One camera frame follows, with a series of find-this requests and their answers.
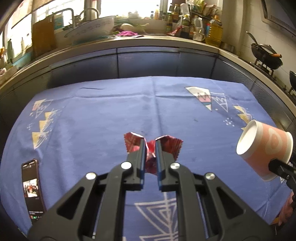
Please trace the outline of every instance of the metal faucet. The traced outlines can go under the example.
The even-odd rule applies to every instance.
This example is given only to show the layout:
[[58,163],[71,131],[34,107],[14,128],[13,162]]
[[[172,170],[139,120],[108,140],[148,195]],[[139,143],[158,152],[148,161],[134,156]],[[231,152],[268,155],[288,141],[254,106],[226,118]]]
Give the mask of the metal faucet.
[[80,17],[80,18],[81,18],[81,14],[83,14],[86,10],[94,10],[94,11],[96,11],[96,18],[99,18],[100,13],[99,13],[98,9],[95,9],[95,8],[93,8],[93,7],[89,7],[89,8],[84,9],[84,10],[79,14],[79,17]]
[[71,11],[71,14],[72,14],[72,22],[73,22],[72,23],[72,26],[73,26],[73,29],[74,29],[74,28],[76,28],[76,23],[75,23],[74,11],[73,11],[72,8],[65,8],[65,9],[62,9],[60,11],[54,12],[52,14],[52,19],[53,19],[54,15],[56,15],[57,13],[64,12],[64,11],[67,11],[67,10],[70,10]]

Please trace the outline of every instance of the paper cup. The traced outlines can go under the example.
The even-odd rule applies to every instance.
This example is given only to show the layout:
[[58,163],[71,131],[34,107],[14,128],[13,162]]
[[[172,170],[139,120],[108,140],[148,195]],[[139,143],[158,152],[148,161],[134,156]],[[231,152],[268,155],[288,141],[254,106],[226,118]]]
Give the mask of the paper cup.
[[271,159],[288,163],[292,155],[293,138],[289,132],[251,120],[237,144],[240,155],[264,180],[271,181],[277,175],[268,170]]

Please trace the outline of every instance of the wooden pan handle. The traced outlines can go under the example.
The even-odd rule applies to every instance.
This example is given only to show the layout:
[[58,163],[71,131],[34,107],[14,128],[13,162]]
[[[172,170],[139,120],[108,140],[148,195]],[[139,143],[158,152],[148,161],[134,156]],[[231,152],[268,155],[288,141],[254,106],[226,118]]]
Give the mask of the wooden pan handle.
[[273,54],[271,54],[271,56],[272,57],[278,57],[278,58],[281,58],[282,57],[282,55],[279,54],[279,53],[273,53]]

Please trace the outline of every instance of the phone screen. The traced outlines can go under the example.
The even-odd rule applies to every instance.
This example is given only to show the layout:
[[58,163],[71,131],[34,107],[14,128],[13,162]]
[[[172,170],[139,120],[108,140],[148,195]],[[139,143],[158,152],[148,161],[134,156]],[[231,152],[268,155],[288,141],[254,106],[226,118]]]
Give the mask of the phone screen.
[[36,159],[22,164],[22,186],[29,217],[34,224],[45,212]]

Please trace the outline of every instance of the white tile wall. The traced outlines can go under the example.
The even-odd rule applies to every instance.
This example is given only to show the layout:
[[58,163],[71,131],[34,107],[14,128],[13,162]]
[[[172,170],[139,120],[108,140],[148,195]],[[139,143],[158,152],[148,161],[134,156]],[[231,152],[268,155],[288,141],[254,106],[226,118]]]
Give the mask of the white tile wall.
[[[296,41],[287,37],[281,27],[273,28],[261,20],[260,13],[261,1],[248,1],[245,31],[254,35],[258,43],[266,43],[283,56],[283,65],[274,71],[285,85],[291,86],[289,79],[290,70],[296,72]],[[255,57],[252,54],[251,43],[253,40],[245,34],[242,41],[241,57],[247,61],[254,62]]]

